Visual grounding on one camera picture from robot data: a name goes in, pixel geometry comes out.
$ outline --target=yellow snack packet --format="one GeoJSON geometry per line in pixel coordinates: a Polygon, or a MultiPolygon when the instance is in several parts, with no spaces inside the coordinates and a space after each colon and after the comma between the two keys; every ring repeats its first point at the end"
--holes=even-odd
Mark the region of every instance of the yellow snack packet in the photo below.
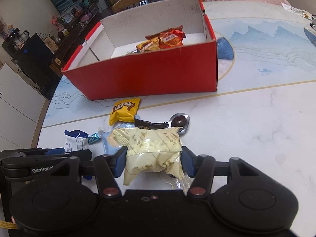
{"type": "Polygon", "coordinates": [[[109,125],[113,125],[116,121],[134,122],[139,102],[140,98],[130,98],[116,102],[110,114],[109,125]]]}

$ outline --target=dark chocolate wrapper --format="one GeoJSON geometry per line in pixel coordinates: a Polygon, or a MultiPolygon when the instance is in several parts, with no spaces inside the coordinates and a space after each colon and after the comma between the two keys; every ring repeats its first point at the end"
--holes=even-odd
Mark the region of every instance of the dark chocolate wrapper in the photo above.
{"type": "Polygon", "coordinates": [[[141,128],[141,129],[164,129],[168,128],[168,122],[165,123],[151,123],[149,121],[136,119],[135,120],[135,127],[141,128]]]}

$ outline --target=marble table top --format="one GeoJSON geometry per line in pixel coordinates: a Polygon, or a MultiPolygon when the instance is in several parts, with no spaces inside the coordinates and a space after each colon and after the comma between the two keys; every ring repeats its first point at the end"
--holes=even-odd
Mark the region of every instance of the marble table top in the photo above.
{"type": "MultiPolygon", "coordinates": [[[[316,233],[316,47],[310,21],[266,3],[205,2],[219,45],[218,92],[141,97],[138,114],[151,122],[177,112],[191,117],[181,140],[195,154],[218,161],[240,157],[289,188],[299,201],[291,230],[316,233]]],[[[92,134],[109,130],[109,113],[119,99],[87,100],[65,77],[48,109],[39,147],[64,146],[64,130],[92,134]]],[[[94,156],[101,143],[90,145],[94,156]]],[[[225,184],[216,177],[212,192],[225,184]]],[[[155,173],[140,174],[122,190],[169,189],[155,173]]],[[[85,182],[96,191],[95,182],[85,182]]]]}

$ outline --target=yellow strap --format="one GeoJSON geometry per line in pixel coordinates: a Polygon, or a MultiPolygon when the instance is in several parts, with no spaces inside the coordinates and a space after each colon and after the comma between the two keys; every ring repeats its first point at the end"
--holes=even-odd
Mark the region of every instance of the yellow strap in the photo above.
{"type": "Polygon", "coordinates": [[[5,228],[5,229],[10,229],[10,230],[15,230],[18,228],[15,223],[10,223],[10,222],[1,221],[1,220],[0,220],[0,227],[5,228]]]}

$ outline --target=picture frame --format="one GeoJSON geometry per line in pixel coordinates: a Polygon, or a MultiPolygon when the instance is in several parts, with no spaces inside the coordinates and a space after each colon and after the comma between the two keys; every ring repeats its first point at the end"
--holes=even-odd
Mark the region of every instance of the picture frame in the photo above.
{"type": "Polygon", "coordinates": [[[67,23],[69,23],[74,18],[73,15],[70,15],[68,12],[64,15],[64,19],[67,23]]]}
{"type": "Polygon", "coordinates": [[[82,8],[80,7],[79,4],[74,4],[74,8],[76,8],[78,11],[82,11],[82,8]]]}

